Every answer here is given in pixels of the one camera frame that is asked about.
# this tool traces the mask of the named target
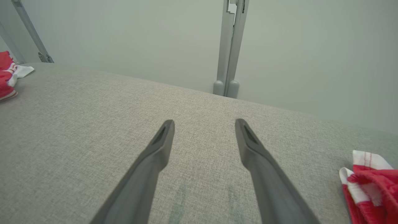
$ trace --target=red cloth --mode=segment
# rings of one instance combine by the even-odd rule
[[[10,53],[8,51],[0,52],[0,101],[18,94],[8,83],[16,69],[17,65],[10,57]]]
[[[379,155],[354,151],[353,172],[340,170],[353,224],[398,223],[398,170]]]

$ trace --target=gray fabric surface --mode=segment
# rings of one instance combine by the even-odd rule
[[[398,136],[185,88],[30,64],[0,103],[2,223],[88,223],[166,119],[176,124],[151,223],[261,222],[234,121],[245,119],[321,223],[349,223],[352,150],[398,165]]]

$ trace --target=folded cloth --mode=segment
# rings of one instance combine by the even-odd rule
[[[16,96],[14,90],[17,82],[17,75],[14,75],[17,65],[10,57],[8,51],[0,52],[0,101]]]
[[[339,172],[352,223],[397,223],[398,170],[374,153],[354,150],[353,159],[353,171]]]

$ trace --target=red and white cloth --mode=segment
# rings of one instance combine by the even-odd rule
[[[17,65],[10,57],[8,51],[0,52],[0,102],[18,93],[13,86],[17,83],[17,75],[14,75]]]
[[[353,158],[353,171],[339,172],[352,223],[398,223],[398,170],[377,154],[354,150]]]

